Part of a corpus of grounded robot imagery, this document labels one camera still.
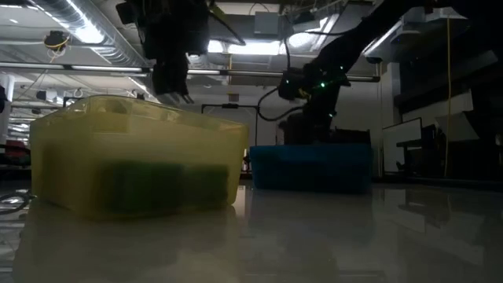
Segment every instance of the table surface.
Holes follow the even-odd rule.
[[[0,221],[0,282],[501,282],[503,195],[375,185],[238,189],[225,210],[91,222],[33,202]]]

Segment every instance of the blue plastic bin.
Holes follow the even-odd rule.
[[[257,189],[363,193],[370,185],[370,145],[276,145],[250,149]]]

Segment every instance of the yellow cable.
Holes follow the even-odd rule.
[[[383,62],[379,63],[379,77],[383,77]],[[384,168],[383,168],[383,127],[384,127],[384,122],[383,122],[383,81],[379,81],[379,99],[380,99],[380,145],[379,145],[379,177],[384,176]]]
[[[452,97],[452,78],[450,74],[450,18],[447,17],[447,80],[449,87],[449,98],[447,99],[447,133],[446,133],[446,166],[443,175],[447,177],[447,169],[449,165],[449,133],[450,133],[450,99]]]
[[[68,42],[68,40],[70,40],[70,37],[68,36],[62,43],[59,43],[59,44],[56,44],[55,46],[50,46],[50,45],[47,45],[46,44],[46,47],[47,48],[57,48],[57,47],[61,47],[63,45],[66,44],[66,42]]]

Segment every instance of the metal beam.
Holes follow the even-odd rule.
[[[14,70],[18,72],[21,70],[30,70],[31,72],[61,72],[67,75],[69,72],[76,75],[90,75],[101,73],[102,75],[120,75],[120,76],[147,76],[152,73],[151,68],[141,67],[105,67],[105,66],[86,66],[86,65],[72,65],[72,64],[36,64],[36,63],[16,63],[16,62],[0,62],[0,67],[4,70]],[[204,70],[204,69],[190,69],[189,75],[231,75],[231,76],[253,76],[264,78],[280,78],[283,72],[262,72],[262,71],[249,71],[249,70]],[[363,82],[363,83],[377,83],[380,81],[379,76],[374,75],[348,75],[347,78],[350,82]]]

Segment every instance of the ceiling duct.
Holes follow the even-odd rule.
[[[29,0],[83,43],[113,47],[92,50],[110,64],[145,66],[146,61],[90,0]]]

